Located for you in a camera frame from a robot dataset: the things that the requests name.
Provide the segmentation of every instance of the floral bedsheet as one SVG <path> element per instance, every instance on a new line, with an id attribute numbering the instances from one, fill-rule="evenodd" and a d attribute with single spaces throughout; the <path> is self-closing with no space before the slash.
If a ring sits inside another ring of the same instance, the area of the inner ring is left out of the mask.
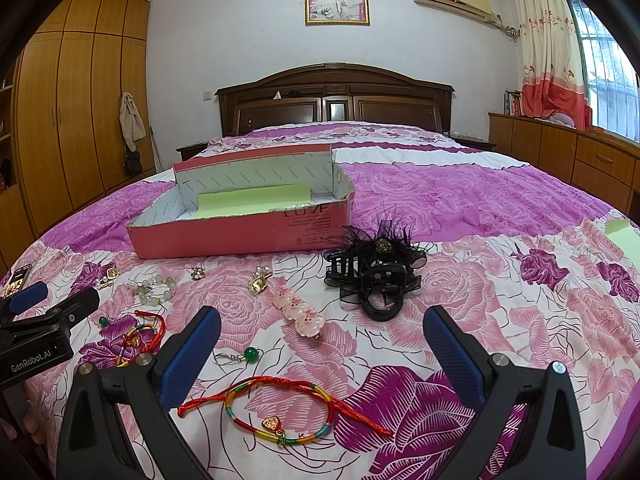
<path id="1" fill-rule="evenodd" d="M 278 447 L 241 431 L 220 404 L 185 418 L 173 410 L 177 427 L 217 480 L 429 479 L 473 417 L 424 340 L 422 316 L 434 304 L 488 352 L 503 352 L 518 365 L 567 365 L 588 478 L 599 478 L 625 441 L 640 399 L 640 277 L 604 235 L 606 219 L 620 213 L 526 163 L 407 126 L 287 125 L 214 140 L 202 155 L 290 142 L 332 143 L 356 186 L 353 224 L 373 229 L 394 218 L 412 226 L 414 241 L 428 252 L 420 291 L 405 297 L 395 319 L 380 323 L 340 304 L 338 291 L 322 282 L 319 254 L 139 260 L 125 224 L 175 183 L 169 171 L 120 190 L 54 227 L 14 265 L 33 264 L 29 283 L 49 285 L 47 300 L 28 316 L 93 285 L 109 267 L 120 271 L 114 286 L 100 291 L 99 310 L 73 330 L 75 357 L 28 381 L 29 396 L 48 421 L 52 465 L 74 370 L 87 361 L 113 366 L 122 335 L 137 323 L 135 284 L 160 274 L 178 283 L 172 300 L 154 309 L 169 333 L 208 304 L 222 316 L 217 351 L 254 346 L 264 352 L 254 364 L 220 366 L 210 358 L 190 397 L 215 394 L 254 374 L 307 380 L 394 432 L 382 438 L 337 415 L 323 438 Z M 206 270 L 198 282 L 190 278 L 196 264 Z M 246 284 L 258 265 L 273 267 L 274 276 L 270 289 L 254 298 Z M 271 290 L 285 283 L 324 315 L 321 343 L 300 338 L 273 306 Z M 108 327 L 100 327 L 100 316 L 110 319 Z M 324 410 L 309 397 L 269 386 L 234 403 L 234 412 L 254 426 L 277 415 L 296 436 L 318 430 Z M 130 408 L 121 412 L 147 475 L 161 478 Z M 504 463 L 521 416 L 513 411 L 483 479 Z"/>

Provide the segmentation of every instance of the blue gripper pad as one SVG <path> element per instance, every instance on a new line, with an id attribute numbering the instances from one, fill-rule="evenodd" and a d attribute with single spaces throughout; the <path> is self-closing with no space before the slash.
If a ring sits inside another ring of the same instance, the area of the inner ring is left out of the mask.
<path id="1" fill-rule="evenodd" d="M 439 309 L 453 323 L 453 327 L 447 326 Z M 422 320 L 422 330 L 460 402 L 474 410 L 481 408 L 485 401 L 484 376 L 459 338 L 472 338 L 478 346 L 479 343 L 473 336 L 463 333 L 440 306 L 427 309 Z"/>
<path id="2" fill-rule="evenodd" d="M 160 381 L 158 402 L 165 412 L 184 402 L 218 342 L 220 324 L 218 311 L 203 306 L 185 329 L 171 336 L 158 352 L 154 372 Z"/>
<path id="3" fill-rule="evenodd" d="M 47 299 L 49 290 L 47 285 L 43 282 L 36 282 L 31 286 L 28 286 L 24 290 L 21 290 L 11 298 L 9 304 L 9 312 L 15 314 L 22 314 L 24 311 L 29 310 L 32 306 L 37 305 L 41 301 Z"/>

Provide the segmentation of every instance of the beige towel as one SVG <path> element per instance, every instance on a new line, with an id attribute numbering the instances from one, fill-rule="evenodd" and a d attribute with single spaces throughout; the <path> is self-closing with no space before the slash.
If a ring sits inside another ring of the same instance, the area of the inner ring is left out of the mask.
<path id="1" fill-rule="evenodd" d="M 146 131 L 138 108 L 135 102 L 133 102 L 133 96 L 129 92 L 122 94 L 122 101 L 120 102 L 120 126 L 122 127 L 122 136 L 129 150 L 135 152 L 136 141 L 142 139 L 146 135 Z"/>

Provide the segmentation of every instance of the air conditioner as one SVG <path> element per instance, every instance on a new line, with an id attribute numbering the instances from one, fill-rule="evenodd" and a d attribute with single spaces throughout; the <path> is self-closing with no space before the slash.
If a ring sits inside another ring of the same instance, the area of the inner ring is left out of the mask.
<path id="1" fill-rule="evenodd" d="M 414 0 L 418 4 L 427 5 L 455 12 L 462 16 L 485 23 L 495 23 L 488 0 Z"/>

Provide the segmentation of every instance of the curtain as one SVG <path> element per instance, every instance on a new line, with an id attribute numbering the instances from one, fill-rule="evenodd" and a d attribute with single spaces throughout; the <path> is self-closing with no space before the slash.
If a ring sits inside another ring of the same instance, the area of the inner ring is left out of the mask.
<path id="1" fill-rule="evenodd" d="M 584 129 L 584 77 L 567 0 L 516 0 L 523 53 L 522 101 L 529 117 L 560 112 Z"/>

